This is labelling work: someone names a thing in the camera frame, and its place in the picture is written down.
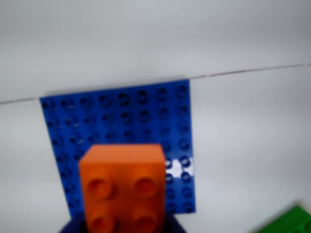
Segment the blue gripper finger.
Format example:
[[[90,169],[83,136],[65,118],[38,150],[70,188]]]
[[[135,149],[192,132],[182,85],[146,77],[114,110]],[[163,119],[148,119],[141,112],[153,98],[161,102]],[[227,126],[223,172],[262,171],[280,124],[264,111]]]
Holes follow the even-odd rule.
[[[184,228],[179,224],[174,215],[165,214],[163,233],[185,233]],[[84,213],[78,213],[61,230],[60,233],[88,233]]]

